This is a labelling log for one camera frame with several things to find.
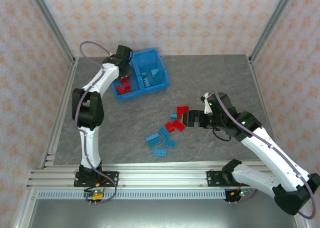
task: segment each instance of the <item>yellow connector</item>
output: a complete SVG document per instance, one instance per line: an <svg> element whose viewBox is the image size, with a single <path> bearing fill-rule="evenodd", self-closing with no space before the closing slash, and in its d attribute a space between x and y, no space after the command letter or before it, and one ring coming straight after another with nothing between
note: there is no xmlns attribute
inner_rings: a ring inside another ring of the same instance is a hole
<svg viewBox="0 0 320 228"><path fill-rule="evenodd" d="M101 199L102 197L104 197L104 195L103 195L102 193L100 193L100 194L94 194L94 195L92 196L92 199L95 201L95 200Z"/></svg>

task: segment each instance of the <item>wall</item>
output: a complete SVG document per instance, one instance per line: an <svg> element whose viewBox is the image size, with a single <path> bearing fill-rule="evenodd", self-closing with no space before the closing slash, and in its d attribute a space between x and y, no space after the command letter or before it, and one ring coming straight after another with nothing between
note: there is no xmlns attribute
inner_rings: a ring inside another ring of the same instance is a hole
<svg viewBox="0 0 320 228"><path fill-rule="evenodd" d="M32 0L0 0L0 221L13 227L70 64Z"/></svg>
<svg viewBox="0 0 320 228"><path fill-rule="evenodd" d="M163 55L247 54L279 0L45 0L75 56L85 40ZM88 45L89 56L105 53Z"/></svg>
<svg viewBox="0 0 320 228"><path fill-rule="evenodd" d="M304 169L318 173L319 58L320 0L292 0L254 63L277 142ZM317 199L320 206L320 191Z"/></svg>

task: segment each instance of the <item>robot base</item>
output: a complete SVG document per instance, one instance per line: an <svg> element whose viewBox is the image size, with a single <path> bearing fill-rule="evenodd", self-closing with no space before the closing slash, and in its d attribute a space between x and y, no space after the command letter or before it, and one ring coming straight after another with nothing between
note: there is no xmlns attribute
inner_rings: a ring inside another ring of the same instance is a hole
<svg viewBox="0 0 320 228"><path fill-rule="evenodd" d="M114 183L116 186L118 186L118 180L119 180L119 172L103 172L101 163L96 168L98 171L102 172L103 174L110 177L112 180L114 180ZM100 183L101 186L106 187L114 187L114 185L109 181L106 180L104 182L105 178L98 173L96 173L93 169L86 168L83 165L79 166L79 171L75 173L75 179L74 179L74 187L94 187L96 184Z"/></svg>

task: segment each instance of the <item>gray work surface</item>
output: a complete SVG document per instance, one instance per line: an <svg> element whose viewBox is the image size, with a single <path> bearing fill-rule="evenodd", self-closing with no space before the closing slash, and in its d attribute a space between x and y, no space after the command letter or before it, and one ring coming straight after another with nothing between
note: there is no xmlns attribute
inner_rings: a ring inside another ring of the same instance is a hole
<svg viewBox="0 0 320 228"><path fill-rule="evenodd" d="M29 228L297 228L294 217L259 192L242 204L223 200L37 200Z"/></svg>
<svg viewBox="0 0 320 228"><path fill-rule="evenodd" d="M177 106L204 110L200 97L206 92L220 91L230 97L238 112L252 113L270 133L257 88L245 55L163 56L170 85L167 89L125 101L116 101L110 87L102 98L104 121L99 129L99 152L103 163L187 162L257 159L237 140L217 139L211 130L187 127L171 133L176 148L167 148L166 157L154 157L146 136L170 121ZM84 58L79 59L74 88L82 88L99 71ZM63 121L54 164L80 164L80 134L72 120L72 96ZM224 132L218 132L228 138Z"/></svg>

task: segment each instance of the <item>blue plastic bin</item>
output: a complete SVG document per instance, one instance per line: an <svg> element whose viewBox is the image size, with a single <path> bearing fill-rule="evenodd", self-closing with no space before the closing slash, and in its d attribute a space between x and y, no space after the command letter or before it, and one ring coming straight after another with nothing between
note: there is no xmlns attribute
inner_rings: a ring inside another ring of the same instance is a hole
<svg viewBox="0 0 320 228"><path fill-rule="evenodd" d="M116 86L121 85L121 82L114 81L112 83L112 88L117 100L126 100L146 93L160 91L169 86L167 70L155 48L133 53L130 65L134 72L134 74L130 76L131 92L119 95ZM157 68L159 69L158 77L160 78L160 83L155 86L150 85L149 87L145 87L141 74L146 72L149 84L151 84L153 80L151 70Z"/></svg>

